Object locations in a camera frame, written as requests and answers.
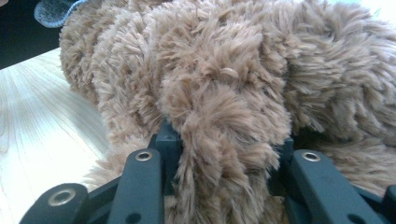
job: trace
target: shaggy brown fabric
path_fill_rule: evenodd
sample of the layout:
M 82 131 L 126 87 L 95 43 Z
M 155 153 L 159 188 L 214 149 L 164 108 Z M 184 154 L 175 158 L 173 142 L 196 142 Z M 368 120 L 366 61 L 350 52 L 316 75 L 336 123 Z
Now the shaggy brown fabric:
M 382 194 L 396 183 L 396 32 L 360 6 L 91 1 L 66 22 L 61 48 L 72 90 L 109 130 L 93 187 L 163 119 L 181 134 L 167 223 L 279 222 L 265 183 L 272 146 L 292 133 L 354 184 Z

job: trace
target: stuffed animal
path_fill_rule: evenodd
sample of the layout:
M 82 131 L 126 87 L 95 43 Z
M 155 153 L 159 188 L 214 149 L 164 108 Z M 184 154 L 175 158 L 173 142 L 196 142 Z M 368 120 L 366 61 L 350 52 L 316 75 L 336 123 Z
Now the stuffed animal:
M 396 183 L 396 32 L 359 5 L 307 0 L 104 0 L 61 33 L 73 91 L 111 148 L 89 174 L 121 174 L 167 119 L 183 140 L 167 223 L 278 223 L 269 171 L 293 135 L 354 185 Z

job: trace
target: wooden table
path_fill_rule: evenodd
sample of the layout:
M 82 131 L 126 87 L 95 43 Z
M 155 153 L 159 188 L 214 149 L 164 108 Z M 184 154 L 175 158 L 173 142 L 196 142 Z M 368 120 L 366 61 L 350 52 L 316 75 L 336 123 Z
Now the wooden table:
M 81 183 L 108 144 L 99 113 L 69 90 L 55 49 L 0 70 L 0 223 L 19 223 L 61 183 Z

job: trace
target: black plastic bar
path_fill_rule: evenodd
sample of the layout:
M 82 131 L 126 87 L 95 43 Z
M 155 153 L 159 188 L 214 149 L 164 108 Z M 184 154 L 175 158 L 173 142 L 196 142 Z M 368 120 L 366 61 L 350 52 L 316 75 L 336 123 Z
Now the black plastic bar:
M 374 195 L 373 193 L 370 193 L 369 191 L 365 189 L 361 189 L 357 186 L 353 186 L 353 188 L 356 190 L 356 192 L 359 193 L 359 195 L 363 198 L 364 201 L 366 201 L 370 207 L 376 211 L 377 213 L 381 213 L 381 203 L 382 203 L 382 198 Z
M 390 223 L 396 223 L 396 185 L 389 186 L 381 203 L 384 216 Z
M 165 119 L 156 138 L 156 149 L 161 153 L 164 165 L 164 186 L 165 196 L 173 195 L 173 184 L 177 182 L 178 161 L 182 152 L 182 143 L 179 134 L 172 128 L 172 125 Z
M 312 215 L 311 223 L 384 223 L 322 153 L 297 150 L 290 168 Z
M 117 177 L 114 180 L 106 183 L 102 187 L 95 189 L 89 193 L 89 224 L 101 224 L 107 222 L 119 182 L 120 177 Z
M 128 157 L 107 223 L 163 223 L 161 166 L 155 149 L 140 149 Z
M 305 204 L 294 201 L 290 196 L 285 197 L 285 210 L 290 224 L 308 224 L 312 217 Z
M 279 154 L 280 166 L 277 170 L 275 168 L 271 169 L 271 177 L 267 181 L 267 187 L 273 196 L 286 196 L 287 189 L 293 189 L 290 188 L 290 185 L 294 184 L 293 181 L 290 181 L 292 178 L 290 175 L 290 160 L 294 152 L 293 139 L 287 138 L 283 146 L 274 146 L 274 149 Z

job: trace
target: metal grommet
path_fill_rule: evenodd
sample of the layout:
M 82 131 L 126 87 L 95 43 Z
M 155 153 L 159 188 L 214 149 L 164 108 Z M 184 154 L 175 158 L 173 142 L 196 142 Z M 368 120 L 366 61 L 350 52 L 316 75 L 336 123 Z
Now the metal grommet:
M 320 161 L 320 157 L 313 152 L 305 152 L 303 153 L 303 158 L 308 161 Z
M 135 156 L 137 161 L 148 161 L 152 158 L 152 153 L 148 151 L 140 152 Z
M 52 207 L 60 206 L 70 202 L 76 196 L 76 191 L 73 189 L 61 189 L 49 198 L 49 205 Z

